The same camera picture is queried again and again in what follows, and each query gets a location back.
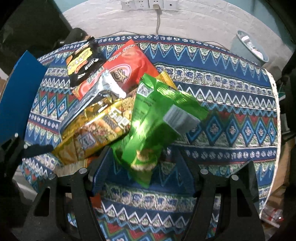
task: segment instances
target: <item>green snack bag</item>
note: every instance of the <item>green snack bag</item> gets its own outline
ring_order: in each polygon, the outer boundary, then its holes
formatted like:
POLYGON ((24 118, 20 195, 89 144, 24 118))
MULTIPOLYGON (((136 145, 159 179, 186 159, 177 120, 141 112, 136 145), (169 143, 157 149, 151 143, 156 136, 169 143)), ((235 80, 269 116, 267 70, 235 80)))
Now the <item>green snack bag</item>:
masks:
POLYGON ((196 127, 207 114, 208 110, 193 96, 144 74, 137 90, 130 132, 113 147, 115 158, 147 188, 163 147, 196 127))

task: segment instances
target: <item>barcode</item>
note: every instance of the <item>barcode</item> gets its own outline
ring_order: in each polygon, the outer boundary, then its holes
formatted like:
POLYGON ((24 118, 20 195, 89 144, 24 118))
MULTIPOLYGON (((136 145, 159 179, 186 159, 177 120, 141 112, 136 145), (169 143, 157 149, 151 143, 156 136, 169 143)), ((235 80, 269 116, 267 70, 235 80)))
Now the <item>barcode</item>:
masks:
POLYGON ((185 134, 200 123, 198 118, 175 105, 171 106, 163 117, 163 121, 179 135, 185 134))
POLYGON ((147 87, 144 83, 140 83, 137 94, 142 95, 144 97, 148 97, 154 90, 147 87))

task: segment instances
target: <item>teal wall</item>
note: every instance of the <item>teal wall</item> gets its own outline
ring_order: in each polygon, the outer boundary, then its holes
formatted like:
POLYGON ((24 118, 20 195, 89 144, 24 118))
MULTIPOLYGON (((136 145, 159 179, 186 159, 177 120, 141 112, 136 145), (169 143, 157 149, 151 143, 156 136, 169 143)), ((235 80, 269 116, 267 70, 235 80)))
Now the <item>teal wall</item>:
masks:
POLYGON ((265 0, 224 0, 237 7, 243 9, 254 17, 258 18, 262 23, 268 26, 275 34, 277 34, 283 42, 294 50, 294 45, 290 41, 291 37, 285 28, 282 20, 265 0))
POLYGON ((59 9, 61 10, 61 12, 65 12, 68 9, 86 2, 87 0, 54 0, 56 5, 59 7, 59 9))

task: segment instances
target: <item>metal bolt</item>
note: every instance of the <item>metal bolt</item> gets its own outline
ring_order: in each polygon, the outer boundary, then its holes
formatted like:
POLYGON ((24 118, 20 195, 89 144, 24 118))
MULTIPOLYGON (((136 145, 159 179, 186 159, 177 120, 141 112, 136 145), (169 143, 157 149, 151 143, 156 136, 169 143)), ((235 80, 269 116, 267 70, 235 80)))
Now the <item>metal bolt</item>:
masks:
POLYGON ((54 173, 51 173, 51 174, 49 174, 49 176, 48 176, 48 179, 49 180, 52 180, 52 179, 54 179, 55 178, 55 174, 54 173))
POLYGON ((232 175, 231 178, 235 181, 237 181, 239 179, 239 177, 237 175, 232 175))
POLYGON ((84 167, 79 169, 79 173, 80 173, 80 174, 84 174, 84 173, 86 173, 86 172, 87 172, 87 169, 84 168, 84 167))
POLYGON ((209 171, 207 169, 201 169, 200 173, 203 174, 203 175, 206 175, 206 174, 209 173, 209 171))

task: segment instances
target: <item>white wall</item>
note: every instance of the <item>white wall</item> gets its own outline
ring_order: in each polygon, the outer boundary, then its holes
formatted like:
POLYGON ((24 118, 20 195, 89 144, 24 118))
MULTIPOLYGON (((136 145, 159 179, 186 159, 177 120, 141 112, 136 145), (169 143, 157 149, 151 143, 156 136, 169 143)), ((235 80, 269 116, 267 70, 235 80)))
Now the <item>white wall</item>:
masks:
MULTIPOLYGON (((179 8, 162 11, 159 34, 216 41, 230 49, 237 30, 244 30, 264 47, 270 62, 280 56, 284 65, 292 55, 292 50, 268 26, 226 1, 179 0, 179 8)), ((63 14, 71 26, 95 37, 120 31, 155 34, 157 23, 154 10, 125 12, 121 2, 115 0, 88 0, 63 14)))

